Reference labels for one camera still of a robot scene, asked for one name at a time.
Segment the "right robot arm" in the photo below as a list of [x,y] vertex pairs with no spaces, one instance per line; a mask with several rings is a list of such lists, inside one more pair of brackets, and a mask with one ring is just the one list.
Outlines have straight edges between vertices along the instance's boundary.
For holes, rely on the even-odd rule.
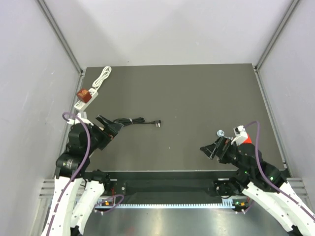
[[250,138],[238,143],[226,137],[200,150],[221,164],[237,167],[228,194],[245,195],[276,219],[290,236],[313,236],[315,215],[295,193],[283,173],[262,159]]

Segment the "orange red cube socket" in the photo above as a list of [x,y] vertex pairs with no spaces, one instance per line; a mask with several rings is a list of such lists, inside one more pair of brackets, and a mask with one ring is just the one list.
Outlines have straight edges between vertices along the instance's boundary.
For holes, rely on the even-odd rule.
[[242,138],[243,138],[242,144],[252,144],[252,139],[249,134],[244,134]]

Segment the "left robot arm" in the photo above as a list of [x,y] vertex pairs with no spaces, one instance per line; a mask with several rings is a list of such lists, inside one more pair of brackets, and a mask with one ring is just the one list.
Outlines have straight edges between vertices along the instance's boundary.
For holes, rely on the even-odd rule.
[[81,114],[64,112],[70,125],[64,152],[56,160],[54,191],[43,236],[81,236],[101,195],[111,191],[108,173],[87,172],[90,156],[103,150],[117,136],[123,124],[99,115],[100,126]]

